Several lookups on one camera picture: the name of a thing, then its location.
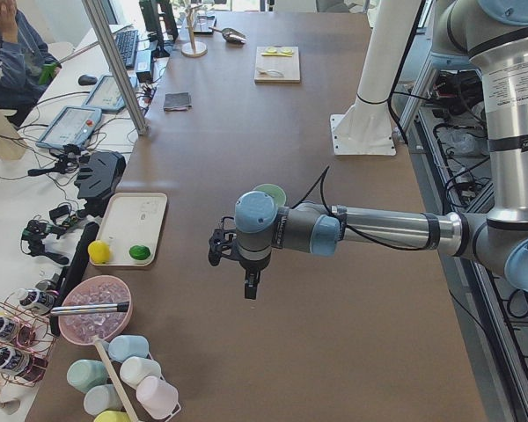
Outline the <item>black gripper near bowl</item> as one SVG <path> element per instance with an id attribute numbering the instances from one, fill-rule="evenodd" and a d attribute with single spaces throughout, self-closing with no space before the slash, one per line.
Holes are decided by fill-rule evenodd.
<path id="1" fill-rule="evenodd" d="M 223 216 L 209 239 L 208 260 L 212 266 L 218 266 L 222 258 L 239 262 L 236 243 L 236 230 L 225 228 L 227 221 L 234 221 L 232 216 Z M 260 284 L 260 271 L 246 270 L 244 296 L 249 300 L 256 300 Z"/>

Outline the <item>grey robot arm near bowl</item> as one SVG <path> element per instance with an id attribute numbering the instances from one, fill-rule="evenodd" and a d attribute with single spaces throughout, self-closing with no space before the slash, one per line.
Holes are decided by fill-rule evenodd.
<path id="1" fill-rule="evenodd" d="M 267 193 L 245 193 L 234 227 L 210 238 L 209 262 L 239 262 L 246 298 L 256 296 L 273 249 L 330 256 L 342 240 L 470 259 L 528 292 L 528 1 L 441 1 L 432 49 L 467 59 L 482 74 L 492 209 L 433 215 L 311 202 L 286 207 Z"/>

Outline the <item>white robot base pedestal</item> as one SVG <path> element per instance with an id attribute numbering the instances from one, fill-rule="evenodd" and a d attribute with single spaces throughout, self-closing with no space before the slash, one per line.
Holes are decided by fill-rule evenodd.
<path id="1" fill-rule="evenodd" d="M 409 39 L 416 34 L 424 8 L 420 0 L 382 1 L 354 104 L 344 114 L 330 117 L 337 156 L 393 156 L 390 97 L 399 77 Z"/>

